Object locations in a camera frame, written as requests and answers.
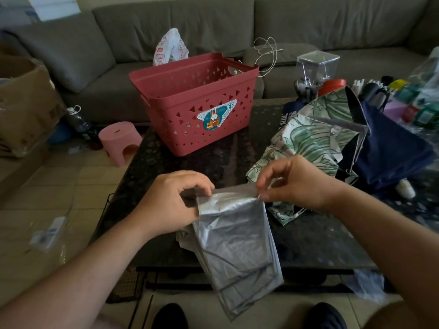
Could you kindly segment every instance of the hand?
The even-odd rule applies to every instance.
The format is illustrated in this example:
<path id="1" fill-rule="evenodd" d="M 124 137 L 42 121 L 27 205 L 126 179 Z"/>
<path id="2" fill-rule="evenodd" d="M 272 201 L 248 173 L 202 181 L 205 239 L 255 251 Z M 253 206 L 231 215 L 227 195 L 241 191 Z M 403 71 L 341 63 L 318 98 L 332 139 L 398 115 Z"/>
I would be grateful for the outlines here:
<path id="1" fill-rule="evenodd" d="M 271 181 L 279 178 L 268 189 Z M 256 188 L 264 202 L 291 202 L 312 210 L 330 210 L 330 204 L 346 184 L 328 176 L 301 155 L 268 165 L 259 174 Z"/>
<path id="2" fill-rule="evenodd" d="M 139 228 L 144 228 L 149 237 L 178 231 L 198 219 L 198 209 L 186 207 L 180 197 L 185 189 L 194 187 L 201 188 L 206 196 L 211 196 L 215 188 L 208 177 L 195 171 L 161 174 L 129 219 Z"/>

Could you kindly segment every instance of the cartoon sticker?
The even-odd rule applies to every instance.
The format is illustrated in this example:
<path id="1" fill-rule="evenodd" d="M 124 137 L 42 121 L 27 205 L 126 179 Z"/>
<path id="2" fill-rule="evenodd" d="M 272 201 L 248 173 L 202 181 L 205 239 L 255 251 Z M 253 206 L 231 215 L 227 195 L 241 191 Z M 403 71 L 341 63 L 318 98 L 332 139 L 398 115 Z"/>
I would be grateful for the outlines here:
<path id="1" fill-rule="evenodd" d="M 211 108 L 210 110 L 201 112 L 197 115 L 197 118 L 203 121 L 203 126 L 207 130 L 214 130 L 221 127 L 222 123 L 229 114 L 232 112 L 233 108 L 238 103 L 238 100 L 232 100 L 228 103 L 219 105 L 217 107 Z"/>

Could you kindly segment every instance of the gray sofa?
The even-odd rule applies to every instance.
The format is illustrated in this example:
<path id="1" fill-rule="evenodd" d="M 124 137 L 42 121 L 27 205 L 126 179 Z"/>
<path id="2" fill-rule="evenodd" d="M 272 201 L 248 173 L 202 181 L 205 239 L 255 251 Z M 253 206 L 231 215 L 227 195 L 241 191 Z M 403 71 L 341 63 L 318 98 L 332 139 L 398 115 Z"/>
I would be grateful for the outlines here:
<path id="1" fill-rule="evenodd" d="M 172 27 L 190 56 L 222 52 L 251 65 L 254 38 L 275 38 L 284 51 L 258 78 L 255 98 L 278 98 L 294 96 L 295 60 L 316 49 L 341 56 L 337 77 L 348 83 L 407 77 L 439 45 L 438 11 L 439 0 L 173 0 L 106 6 L 3 36 L 42 60 L 66 104 L 81 105 L 89 121 L 140 123 L 148 117 L 128 74 L 152 65 Z"/>

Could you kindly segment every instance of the left hand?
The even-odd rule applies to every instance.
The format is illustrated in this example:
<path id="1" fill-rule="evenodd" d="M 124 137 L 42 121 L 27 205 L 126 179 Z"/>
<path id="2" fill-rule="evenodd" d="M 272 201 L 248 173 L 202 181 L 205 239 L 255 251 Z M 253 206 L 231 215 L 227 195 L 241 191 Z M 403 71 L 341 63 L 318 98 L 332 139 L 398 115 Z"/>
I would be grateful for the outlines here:
<path id="1" fill-rule="evenodd" d="M 198 219 L 198 209 L 186 207 L 180 197 L 185 189 L 194 187 L 201 188 L 206 196 L 211 196 L 215 188 L 208 177 L 195 171 L 161 174 L 129 219 L 145 229 L 149 237 L 178 231 Z"/>

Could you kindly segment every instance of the pink stool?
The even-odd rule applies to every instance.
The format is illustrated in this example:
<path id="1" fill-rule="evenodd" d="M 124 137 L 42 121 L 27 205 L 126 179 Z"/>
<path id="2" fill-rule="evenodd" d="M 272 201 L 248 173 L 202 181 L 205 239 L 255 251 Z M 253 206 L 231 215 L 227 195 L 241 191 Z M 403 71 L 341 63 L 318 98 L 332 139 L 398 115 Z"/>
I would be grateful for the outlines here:
<path id="1" fill-rule="evenodd" d="M 134 124 L 128 121 L 117 122 L 99 132 L 99 139 L 117 167 L 126 164 L 123 150 L 129 145 L 140 146 L 142 137 Z"/>

